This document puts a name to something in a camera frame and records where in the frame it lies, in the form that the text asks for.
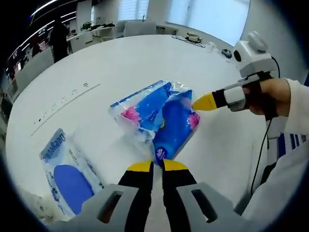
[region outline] white chair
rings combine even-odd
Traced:
[[[134,35],[156,35],[154,22],[128,21],[125,24],[124,37]]]

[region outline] person's hand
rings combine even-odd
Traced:
[[[276,102],[276,110],[279,116],[289,116],[290,104],[291,104],[291,92],[290,86],[285,79],[270,79],[260,82],[262,93],[269,94]],[[250,91],[244,88],[244,93],[250,93]],[[264,115],[261,107],[256,105],[250,105],[250,110],[256,115]]]

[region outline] white table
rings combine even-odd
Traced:
[[[49,194],[39,153],[62,128],[66,134],[76,131],[75,141],[102,181],[117,183],[129,165],[145,158],[124,141],[107,110],[111,103],[160,79],[182,82],[194,91],[196,100],[236,82],[240,74],[218,52],[168,35],[126,37],[80,50],[40,74],[14,103],[6,140],[13,181],[34,194]],[[100,85],[69,103],[31,136],[34,121],[46,107],[85,82]],[[199,115],[197,131],[176,160],[188,166],[197,182],[208,183],[236,206],[250,191],[265,119],[227,108]],[[266,145],[256,185],[266,165]]]

